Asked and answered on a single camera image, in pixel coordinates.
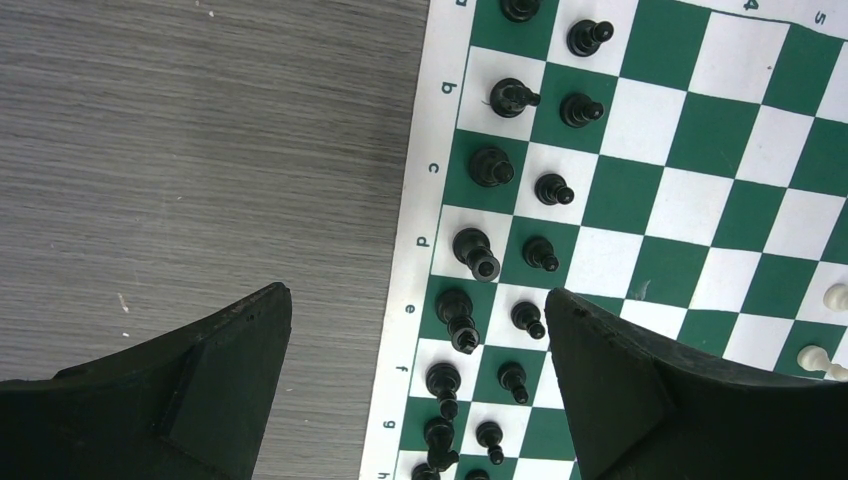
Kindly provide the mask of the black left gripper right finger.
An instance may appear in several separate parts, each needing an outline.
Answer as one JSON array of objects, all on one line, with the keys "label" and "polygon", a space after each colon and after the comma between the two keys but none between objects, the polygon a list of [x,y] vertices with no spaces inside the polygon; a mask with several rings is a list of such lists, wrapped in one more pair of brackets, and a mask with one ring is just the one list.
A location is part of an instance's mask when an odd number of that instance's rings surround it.
[{"label": "black left gripper right finger", "polygon": [[585,479],[843,479],[847,386],[726,360],[565,289],[546,298]]}]

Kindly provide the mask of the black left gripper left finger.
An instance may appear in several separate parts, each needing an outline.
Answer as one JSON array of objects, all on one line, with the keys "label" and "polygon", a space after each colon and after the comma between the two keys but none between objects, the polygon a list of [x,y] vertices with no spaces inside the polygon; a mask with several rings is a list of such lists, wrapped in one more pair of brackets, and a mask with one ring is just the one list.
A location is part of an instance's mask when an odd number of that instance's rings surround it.
[{"label": "black left gripper left finger", "polygon": [[48,380],[1,385],[5,479],[249,479],[291,335],[271,283]]}]

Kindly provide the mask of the white chess pawn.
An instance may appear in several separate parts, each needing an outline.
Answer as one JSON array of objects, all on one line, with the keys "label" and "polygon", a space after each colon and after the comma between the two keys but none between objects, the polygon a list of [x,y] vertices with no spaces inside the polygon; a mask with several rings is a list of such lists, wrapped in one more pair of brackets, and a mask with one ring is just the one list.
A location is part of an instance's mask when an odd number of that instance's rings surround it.
[{"label": "white chess pawn", "polygon": [[831,285],[823,295],[823,304],[834,312],[848,310],[848,285],[837,283]]},{"label": "white chess pawn", "polygon": [[827,351],[820,346],[808,345],[802,348],[797,355],[797,363],[805,371],[823,372],[835,381],[847,381],[847,369],[834,363],[829,358]]}]

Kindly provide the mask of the black chess pawn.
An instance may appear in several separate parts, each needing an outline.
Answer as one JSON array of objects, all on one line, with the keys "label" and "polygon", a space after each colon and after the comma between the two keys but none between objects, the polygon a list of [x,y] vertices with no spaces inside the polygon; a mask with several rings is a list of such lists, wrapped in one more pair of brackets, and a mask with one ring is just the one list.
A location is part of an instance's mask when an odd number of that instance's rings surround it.
[{"label": "black chess pawn", "polygon": [[555,272],[560,266],[553,245],[543,236],[529,238],[522,247],[522,257],[528,266],[546,272]]},{"label": "black chess pawn", "polygon": [[575,197],[574,190],[557,173],[546,173],[539,177],[534,186],[536,198],[544,205],[568,205]]},{"label": "black chess pawn", "polygon": [[476,428],[475,438],[478,444],[487,450],[488,458],[493,465],[501,465],[504,462],[505,455],[501,446],[503,431],[498,423],[494,421],[480,423]]},{"label": "black chess pawn", "polygon": [[541,311],[532,302],[521,301],[511,310],[510,318],[513,325],[524,330],[532,339],[540,340],[546,335],[546,328],[541,322]]},{"label": "black chess pawn", "polygon": [[526,372],[520,363],[513,361],[503,363],[499,367],[497,379],[501,388],[509,391],[517,404],[524,405],[528,402]]},{"label": "black chess pawn", "polygon": [[573,93],[564,98],[559,107],[561,120],[571,128],[583,128],[599,120],[605,113],[600,102],[583,93]]},{"label": "black chess pawn", "polygon": [[594,55],[603,43],[609,41],[613,34],[614,26],[609,21],[580,20],[569,28],[566,46],[577,57],[589,57]]}]

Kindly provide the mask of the black chess bishop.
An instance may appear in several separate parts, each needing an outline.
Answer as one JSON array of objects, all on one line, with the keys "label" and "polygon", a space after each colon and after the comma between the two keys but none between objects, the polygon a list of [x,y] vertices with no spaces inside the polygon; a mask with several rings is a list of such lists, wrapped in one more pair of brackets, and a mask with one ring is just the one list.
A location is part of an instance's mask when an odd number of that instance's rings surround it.
[{"label": "black chess bishop", "polygon": [[461,385],[461,376],[456,367],[447,362],[431,365],[425,378],[428,392],[439,402],[442,418],[452,421],[458,414],[457,391]]},{"label": "black chess bishop", "polygon": [[468,173],[476,184],[492,188],[510,183],[515,170],[504,150],[496,146],[488,146],[472,154]]}]

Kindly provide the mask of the black chess knight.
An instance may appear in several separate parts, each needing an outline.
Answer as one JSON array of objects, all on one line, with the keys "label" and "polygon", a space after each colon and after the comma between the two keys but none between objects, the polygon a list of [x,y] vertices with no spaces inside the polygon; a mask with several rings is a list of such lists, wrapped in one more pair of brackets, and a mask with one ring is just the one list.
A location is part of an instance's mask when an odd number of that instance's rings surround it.
[{"label": "black chess knight", "polygon": [[424,439],[428,447],[427,463],[438,472],[448,470],[459,461],[459,453],[453,449],[455,430],[451,421],[442,417],[430,419],[424,428]]},{"label": "black chess knight", "polygon": [[489,106],[495,114],[503,118],[517,117],[528,106],[538,106],[540,101],[541,96],[538,93],[515,78],[498,81],[489,94]]}]

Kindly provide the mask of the black chess king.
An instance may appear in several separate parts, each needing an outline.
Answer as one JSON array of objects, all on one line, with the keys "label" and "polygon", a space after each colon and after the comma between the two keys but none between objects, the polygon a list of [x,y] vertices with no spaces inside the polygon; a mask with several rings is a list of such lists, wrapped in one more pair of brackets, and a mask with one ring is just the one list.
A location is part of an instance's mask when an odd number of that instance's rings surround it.
[{"label": "black chess king", "polygon": [[471,355],[480,343],[480,335],[472,318],[470,296],[459,288],[445,290],[437,297],[435,308],[438,319],[446,325],[452,347]]}]

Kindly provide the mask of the black chess rook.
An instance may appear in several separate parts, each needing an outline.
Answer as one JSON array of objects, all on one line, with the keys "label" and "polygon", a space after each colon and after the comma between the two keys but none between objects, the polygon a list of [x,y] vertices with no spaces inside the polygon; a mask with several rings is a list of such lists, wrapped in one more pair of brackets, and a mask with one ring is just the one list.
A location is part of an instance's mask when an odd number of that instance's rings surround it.
[{"label": "black chess rook", "polygon": [[441,480],[440,473],[425,463],[416,465],[411,471],[411,480]]},{"label": "black chess rook", "polygon": [[500,0],[503,16],[514,23],[524,23],[533,19],[540,10],[541,0]]}]

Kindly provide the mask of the black chess queen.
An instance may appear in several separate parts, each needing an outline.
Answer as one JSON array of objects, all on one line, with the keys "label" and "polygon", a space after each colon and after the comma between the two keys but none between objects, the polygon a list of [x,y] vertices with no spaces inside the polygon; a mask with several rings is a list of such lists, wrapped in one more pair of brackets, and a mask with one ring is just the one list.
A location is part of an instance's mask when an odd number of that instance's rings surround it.
[{"label": "black chess queen", "polygon": [[456,259],[466,265],[479,282],[491,282],[500,273],[500,262],[490,248],[488,236],[478,228],[459,231],[453,241],[452,250]]}]

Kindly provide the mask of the green white chess board mat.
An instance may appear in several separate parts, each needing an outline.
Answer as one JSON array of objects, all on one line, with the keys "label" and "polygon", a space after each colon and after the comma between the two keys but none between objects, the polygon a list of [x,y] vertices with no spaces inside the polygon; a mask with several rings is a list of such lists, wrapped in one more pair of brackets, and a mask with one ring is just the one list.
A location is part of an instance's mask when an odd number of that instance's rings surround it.
[{"label": "green white chess board mat", "polygon": [[[576,22],[609,21],[589,57],[566,46]],[[489,106],[515,78],[541,96],[514,118]],[[571,128],[564,98],[602,118]],[[481,187],[474,152],[496,146],[515,174]],[[575,192],[548,206],[534,186],[561,175]],[[500,262],[474,279],[452,250],[478,228]],[[543,236],[555,272],[528,266]],[[461,376],[449,479],[579,479],[549,349],[544,303],[563,287],[644,328],[755,368],[834,380],[799,367],[808,345],[847,369],[847,311],[823,304],[847,284],[847,5],[843,1],[542,1],[524,23],[499,1],[433,1],[417,80],[402,199],[359,475],[409,479],[439,412],[428,368]],[[456,351],[436,314],[445,290],[473,302],[480,343]],[[546,335],[510,318],[534,303]],[[529,400],[499,385],[526,372]],[[493,465],[477,426],[498,423]]]}]

